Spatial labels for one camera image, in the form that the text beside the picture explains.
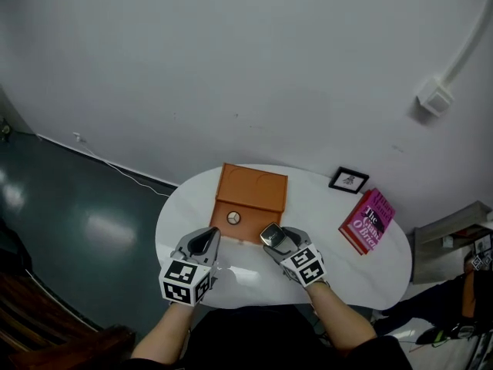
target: wall baseboard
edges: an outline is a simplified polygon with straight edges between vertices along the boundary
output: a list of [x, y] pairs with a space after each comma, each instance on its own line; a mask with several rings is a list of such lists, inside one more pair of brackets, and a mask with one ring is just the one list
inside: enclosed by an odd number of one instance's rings
[[50, 143], [54, 143], [54, 144], [56, 144], [58, 146], [61, 146], [63, 148], [66, 148], [67, 150], [71, 150], [73, 152], [81, 153], [83, 156], [87, 156], [87, 157], [89, 157], [91, 159], [98, 160], [100, 162], [110, 163], [113, 166], [116, 166], [116, 167], [118, 167], [118, 168], [120, 168], [122, 170], [128, 171], [130, 173], [134, 173], [134, 174], [136, 174], [138, 176], [141, 176], [141, 177], [144, 177], [144, 178], [148, 178], [151, 181], [156, 181], [158, 183], [162, 183], [162, 184], [164, 184], [164, 185], [166, 185], [168, 187], [172, 187], [173, 189], [176, 189], [179, 186], [177, 183], [173, 183], [173, 182], [169, 182], [169, 181], [166, 181], [166, 180], [162, 180], [161, 178], [158, 178], [158, 177], [155, 177], [155, 176], [151, 176], [149, 174], [143, 173], [142, 171], [130, 169], [127, 166], [123, 166], [121, 164], [114, 163], [111, 160], [103, 159], [100, 156], [91, 155], [90, 153], [87, 153], [87, 152], [85, 152], [83, 150], [78, 150], [77, 148], [74, 148], [73, 146], [65, 145], [64, 143], [60, 143], [59, 141], [50, 139], [49, 137], [43, 136], [42, 134], [36, 134], [36, 136], [39, 137], [40, 139], [49, 141]]

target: orange box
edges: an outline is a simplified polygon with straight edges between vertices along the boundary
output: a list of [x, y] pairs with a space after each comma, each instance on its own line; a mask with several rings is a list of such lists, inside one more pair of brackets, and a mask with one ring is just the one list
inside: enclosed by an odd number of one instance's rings
[[[272, 222], [280, 224], [286, 198], [287, 176], [225, 163], [210, 226], [224, 236], [262, 244], [260, 233]], [[240, 215], [238, 224], [228, 222], [231, 212]]]

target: brown wooden chair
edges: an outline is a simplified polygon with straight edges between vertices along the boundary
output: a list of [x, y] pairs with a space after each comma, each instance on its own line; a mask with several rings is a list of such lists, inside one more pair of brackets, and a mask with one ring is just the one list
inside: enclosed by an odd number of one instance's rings
[[31, 277], [0, 273], [0, 339], [13, 368], [111, 368], [132, 350], [126, 327], [98, 331]]

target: black and white marker cube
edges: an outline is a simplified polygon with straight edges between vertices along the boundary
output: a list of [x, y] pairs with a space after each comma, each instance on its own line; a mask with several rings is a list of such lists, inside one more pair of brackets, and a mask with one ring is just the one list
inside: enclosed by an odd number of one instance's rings
[[476, 257], [472, 260], [472, 265], [476, 270], [481, 270], [483, 267], [483, 261], [478, 255], [476, 255]]
[[210, 289], [212, 268], [167, 257], [159, 273], [163, 298], [194, 306]]
[[303, 287], [312, 284], [327, 273], [322, 257], [313, 244], [280, 264], [288, 278], [299, 282]]

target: black picture frame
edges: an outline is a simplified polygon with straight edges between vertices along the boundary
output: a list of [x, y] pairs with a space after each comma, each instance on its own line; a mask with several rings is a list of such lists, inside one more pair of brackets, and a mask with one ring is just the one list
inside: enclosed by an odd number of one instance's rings
[[[349, 174], [351, 176], [355, 176], [355, 177], [358, 177], [358, 178], [362, 178], [363, 181], [361, 181], [360, 186], [357, 189], [355, 189], [355, 190], [347, 189], [347, 188], [344, 188], [344, 187], [339, 187], [335, 183], [337, 182], [337, 180], [339, 179], [339, 176], [342, 173]], [[337, 190], [342, 190], [343, 192], [359, 193], [359, 191], [361, 190], [361, 188], [363, 187], [363, 185], [365, 185], [365, 183], [368, 181], [368, 178], [370, 178], [370, 176], [368, 176], [367, 174], [358, 173], [357, 171], [346, 169], [345, 167], [339, 167], [337, 169], [337, 172], [332, 177], [332, 180], [330, 180], [330, 182], [329, 182], [329, 188], [337, 189]]]

